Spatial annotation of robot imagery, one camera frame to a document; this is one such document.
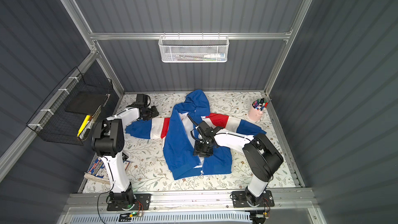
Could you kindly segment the blue red white jacket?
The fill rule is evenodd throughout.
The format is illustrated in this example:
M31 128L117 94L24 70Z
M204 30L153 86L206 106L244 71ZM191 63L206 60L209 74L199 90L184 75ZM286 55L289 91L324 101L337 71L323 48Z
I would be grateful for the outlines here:
M217 147L208 158L194 156L194 138L190 132L194 123L205 120L211 127L222 127L227 131L243 135L265 134L259 126L223 114L210 111L210 104L202 90L186 96L183 103L173 107L169 118L138 120L125 128L125 132L139 139L161 139L163 154L175 180L200 175L230 174L232 154L228 147Z

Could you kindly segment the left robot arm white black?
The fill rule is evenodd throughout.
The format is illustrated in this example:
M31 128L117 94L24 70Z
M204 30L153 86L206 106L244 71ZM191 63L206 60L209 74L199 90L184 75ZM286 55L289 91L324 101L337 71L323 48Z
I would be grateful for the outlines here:
M127 107L118 114L98 122L93 131L92 147L103 162L111 189L107 198L108 211L129 211L134 208L136 198L125 171L122 151L124 130L137 120L150 120L159 112L152 107Z

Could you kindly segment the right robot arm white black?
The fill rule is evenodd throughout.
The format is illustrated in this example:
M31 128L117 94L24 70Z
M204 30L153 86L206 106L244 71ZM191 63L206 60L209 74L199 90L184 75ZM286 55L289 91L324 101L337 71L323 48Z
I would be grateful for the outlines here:
M199 134L194 140L195 156L210 157L216 147L227 147L245 156L253 174L245 189L246 201L250 206L260 204L269 182L284 161L281 153L263 133L253 136L223 129L217 133Z

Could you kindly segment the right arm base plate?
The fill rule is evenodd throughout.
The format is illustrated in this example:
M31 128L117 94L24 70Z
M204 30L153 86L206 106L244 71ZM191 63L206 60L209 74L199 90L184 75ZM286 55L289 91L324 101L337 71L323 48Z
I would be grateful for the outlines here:
M230 194L234 208L245 207L274 207L274 198L271 191L264 191L261 196L255 197L249 191L233 191Z

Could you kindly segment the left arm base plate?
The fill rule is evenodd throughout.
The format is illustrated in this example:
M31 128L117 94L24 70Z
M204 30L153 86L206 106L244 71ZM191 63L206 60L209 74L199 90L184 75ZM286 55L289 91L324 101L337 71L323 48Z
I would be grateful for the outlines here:
M128 195L110 192L106 198L107 211L146 211L149 209L151 194Z

